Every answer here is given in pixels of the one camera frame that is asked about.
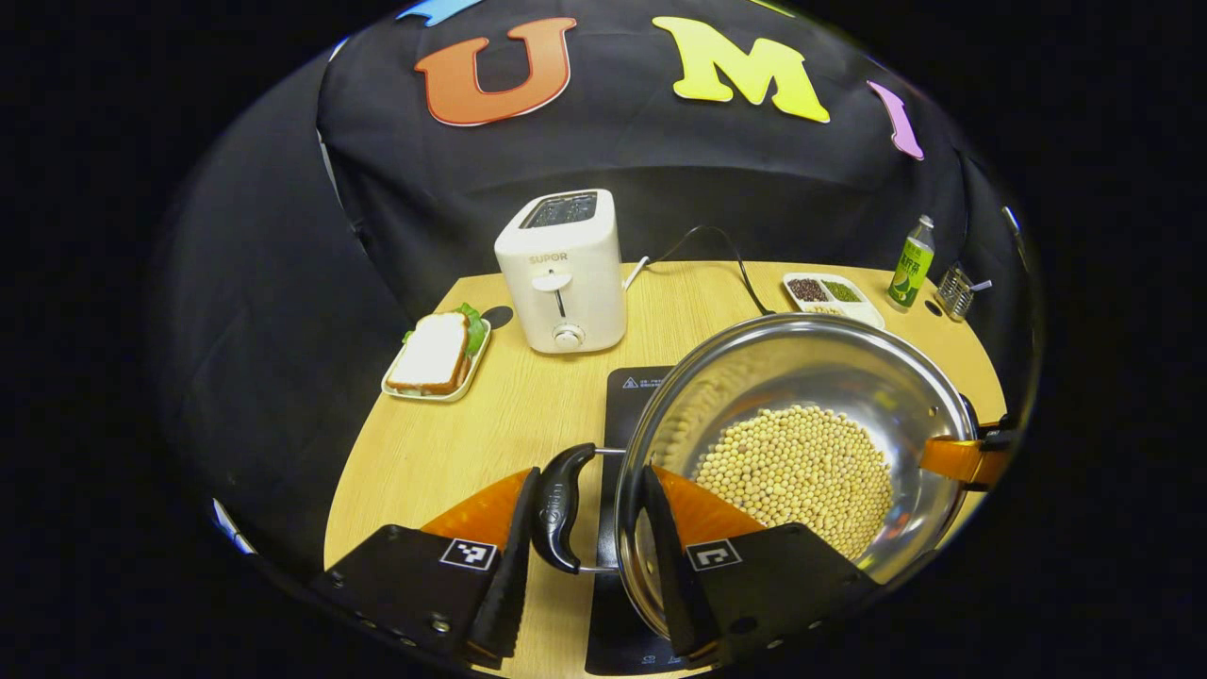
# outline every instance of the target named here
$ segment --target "wooden table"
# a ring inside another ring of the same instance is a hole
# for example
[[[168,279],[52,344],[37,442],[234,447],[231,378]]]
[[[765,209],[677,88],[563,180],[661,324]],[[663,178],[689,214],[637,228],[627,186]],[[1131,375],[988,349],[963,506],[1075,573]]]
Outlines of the wooden table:
[[[625,264],[625,274],[631,268]],[[900,312],[890,308],[882,293],[892,271],[776,262],[747,262],[746,268],[754,291],[772,310],[797,310],[781,282],[785,273],[849,277],[876,304],[886,329],[931,357],[982,418],[996,420],[1005,412],[1002,388],[972,328],[933,315],[922,303],[934,292],[929,281],[914,308]],[[758,315],[735,262],[663,262],[642,270],[628,294],[628,332],[612,350],[538,355],[513,320],[492,330],[478,374],[460,402],[433,404],[381,396],[336,491],[327,519],[326,567],[385,523],[422,526],[503,476],[543,468],[576,444],[601,443],[610,373],[675,365],[707,336]],[[512,299],[502,274],[489,274],[460,279],[437,310],[461,302],[485,310],[511,305]],[[581,475],[572,545],[584,563],[594,563],[601,469],[596,458]],[[957,523],[979,499],[964,503]],[[561,573],[533,555],[515,657],[505,660],[501,672],[478,669],[515,678],[590,677],[583,662],[591,593],[590,575]]]

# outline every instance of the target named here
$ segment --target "white plate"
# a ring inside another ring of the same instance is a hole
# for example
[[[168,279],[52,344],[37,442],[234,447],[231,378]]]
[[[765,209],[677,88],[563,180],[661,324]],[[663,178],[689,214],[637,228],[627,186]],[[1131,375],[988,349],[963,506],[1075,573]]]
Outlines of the white plate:
[[[806,302],[797,297],[797,294],[792,292],[792,287],[788,286],[788,281],[795,280],[798,277],[812,277],[814,280],[821,282],[822,292],[826,293],[826,300]],[[834,293],[829,291],[829,287],[826,287],[827,280],[830,282],[841,282],[842,285],[846,285],[847,287],[851,288],[852,292],[855,292],[857,297],[859,297],[859,300],[840,302],[836,297],[834,297]],[[876,309],[876,306],[870,300],[868,300],[868,295],[863,293],[863,289],[859,289],[859,287],[856,283],[851,282],[846,277],[842,277],[841,275],[835,275],[833,273],[811,273],[811,271],[786,273],[783,274],[783,287],[788,289],[788,294],[792,297],[792,300],[795,302],[797,306],[800,308],[800,310],[803,311],[807,311],[811,306],[836,308],[840,309],[842,314],[849,317],[852,317],[861,322],[865,322],[871,327],[877,327],[880,329],[885,328],[885,316],[880,315],[880,311]]]
[[[445,404],[460,402],[461,397],[465,397],[465,393],[470,390],[470,384],[473,382],[473,374],[478,373],[478,364],[482,362],[482,356],[486,353],[486,345],[490,344],[490,321],[482,318],[482,324],[486,327],[486,333],[482,336],[482,347],[478,347],[478,353],[470,359],[470,373],[466,374],[465,382],[456,388],[456,392],[453,392],[451,394],[433,394],[431,397],[424,397],[419,394],[419,392],[400,392],[398,390],[386,385],[386,379],[389,379],[390,374],[393,373],[395,364],[398,363],[398,359],[402,357],[402,352],[407,349],[407,346],[403,345],[402,350],[398,350],[398,356],[390,362],[390,368],[385,371],[385,375],[381,376],[381,393],[398,399],[410,399],[413,402],[443,402]]]

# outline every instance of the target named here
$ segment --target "bread slice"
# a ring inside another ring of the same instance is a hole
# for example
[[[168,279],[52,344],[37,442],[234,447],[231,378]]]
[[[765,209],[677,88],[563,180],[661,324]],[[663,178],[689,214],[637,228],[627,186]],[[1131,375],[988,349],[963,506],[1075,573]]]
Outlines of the bread slice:
[[[461,311],[430,314],[419,318],[398,363],[385,384],[401,391],[444,396],[456,392],[465,380],[468,359],[470,318]]]

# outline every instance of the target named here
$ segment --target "orange letter u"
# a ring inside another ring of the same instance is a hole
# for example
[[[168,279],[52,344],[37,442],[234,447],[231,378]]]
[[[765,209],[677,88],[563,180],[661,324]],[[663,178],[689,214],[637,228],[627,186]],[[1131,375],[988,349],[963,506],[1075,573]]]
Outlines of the orange letter u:
[[[529,53],[529,78],[503,92],[483,92],[478,86],[478,52],[490,42],[474,37],[433,52],[415,64],[426,76],[427,110],[444,124],[472,127],[523,116],[553,101],[570,83],[566,31],[576,22],[568,17],[540,19],[507,31],[523,40]]]

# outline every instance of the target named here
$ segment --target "sandwich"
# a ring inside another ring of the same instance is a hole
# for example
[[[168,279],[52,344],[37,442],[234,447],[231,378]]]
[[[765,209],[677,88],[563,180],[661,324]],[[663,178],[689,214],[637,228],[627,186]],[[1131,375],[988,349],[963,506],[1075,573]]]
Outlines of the sandwich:
[[[386,386],[422,397],[456,392],[470,374],[484,334],[482,316],[468,304],[419,318],[403,338],[406,346],[386,377]]]

